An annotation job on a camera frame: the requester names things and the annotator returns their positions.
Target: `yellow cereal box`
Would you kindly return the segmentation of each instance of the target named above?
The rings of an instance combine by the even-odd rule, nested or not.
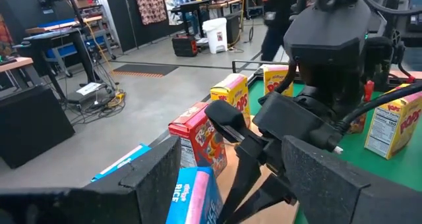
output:
[[[408,86],[402,84],[389,91]],[[396,99],[375,109],[365,147],[390,159],[409,142],[419,120],[422,92]]]
[[[287,65],[264,65],[264,94],[272,92],[287,76],[289,66]],[[283,96],[293,96],[293,83],[284,90]]]
[[[211,99],[222,99],[242,111],[246,126],[251,124],[249,107],[248,79],[245,75],[232,73],[211,88]]]

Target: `concrete floor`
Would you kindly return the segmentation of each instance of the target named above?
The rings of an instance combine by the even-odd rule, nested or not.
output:
[[[245,32],[236,45],[243,53],[225,52],[217,55],[209,51],[197,57],[176,57],[171,39],[140,47],[120,56],[112,62],[113,69],[128,62],[168,63],[199,67],[179,67],[162,78],[116,75],[120,88],[127,92],[126,107],[110,118],[100,119],[87,125],[76,125],[76,134],[39,155],[27,164],[11,170],[0,159],[0,188],[20,187],[82,187],[90,179],[131,151],[139,143],[149,144],[156,139],[174,118],[192,104],[202,100],[210,87],[224,79],[235,59],[249,60],[258,54],[266,27],[255,21],[255,34],[251,43],[247,39],[251,21],[245,23]],[[280,50],[277,60],[282,57]],[[242,73],[249,76],[257,65],[249,65]],[[72,69],[81,71],[80,67]],[[83,72],[73,78],[59,81],[63,90],[70,93],[86,81]],[[75,117],[67,111],[70,119]]]

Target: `black desk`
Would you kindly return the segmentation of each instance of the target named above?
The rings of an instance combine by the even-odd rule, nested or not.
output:
[[[33,60],[40,61],[42,65],[45,65],[45,73],[47,73],[47,75],[49,76],[51,83],[54,85],[60,98],[62,99],[62,101],[67,101],[70,103],[78,103],[78,101],[77,99],[68,99],[65,96],[59,83],[55,79],[55,75],[51,71],[49,63],[44,58],[44,51],[57,47],[58,45],[73,43],[76,51],[78,52],[81,63],[84,67],[86,76],[88,77],[88,83],[101,81],[100,77],[95,73],[92,68],[90,56],[86,52],[84,41],[82,40],[79,31],[83,32],[83,30],[75,28],[63,30],[60,32],[48,32],[36,36],[27,37],[24,38],[24,41],[29,41],[31,43],[30,47],[22,46],[22,48],[20,49],[29,50],[29,54],[31,54],[31,58],[33,58]]]
[[[189,25],[185,13],[196,12],[196,14],[198,15],[199,34],[202,38],[205,38],[204,31],[202,30],[202,15],[200,13],[200,6],[208,4],[208,2],[209,0],[191,1],[188,3],[180,4],[180,6],[175,7],[171,10],[171,13],[182,13],[183,25],[185,27],[185,32],[187,35],[189,35]]]

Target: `red cereal box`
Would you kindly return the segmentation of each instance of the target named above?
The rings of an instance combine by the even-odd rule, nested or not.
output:
[[[216,177],[227,165],[223,136],[205,115],[208,104],[198,102],[169,124],[172,135],[181,137],[182,167],[209,167]]]

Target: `black floor mat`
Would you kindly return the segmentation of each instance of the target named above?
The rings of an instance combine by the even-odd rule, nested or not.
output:
[[[122,67],[114,69],[115,74],[131,75],[131,76],[149,76],[149,77],[163,77],[175,69],[177,66],[169,65],[143,65],[143,64],[126,64]]]

